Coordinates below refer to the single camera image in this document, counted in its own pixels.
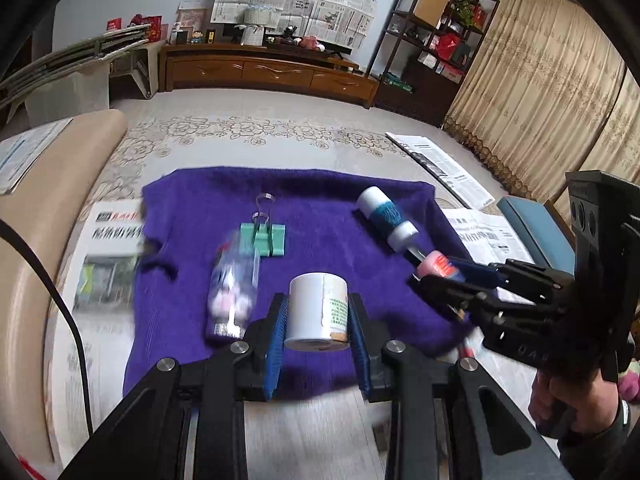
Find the person's right hand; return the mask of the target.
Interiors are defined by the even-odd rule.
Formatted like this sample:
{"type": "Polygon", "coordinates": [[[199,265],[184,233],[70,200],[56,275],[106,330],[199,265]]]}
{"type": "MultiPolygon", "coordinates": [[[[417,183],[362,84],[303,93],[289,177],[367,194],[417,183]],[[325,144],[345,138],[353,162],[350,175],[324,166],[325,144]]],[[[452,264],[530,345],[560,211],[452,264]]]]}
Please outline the person's right hand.
{"type": "Polygon", "coordinates": [[[600,434],[616,419],[620,396],[617,386],[606,382],[597,372],[589,382],[572,384],[538,370],[529,400],[529,415],[537,425],[552,416],[556,401],[574,408],[576,418],[572,429],[578,434],[600,434]]]}

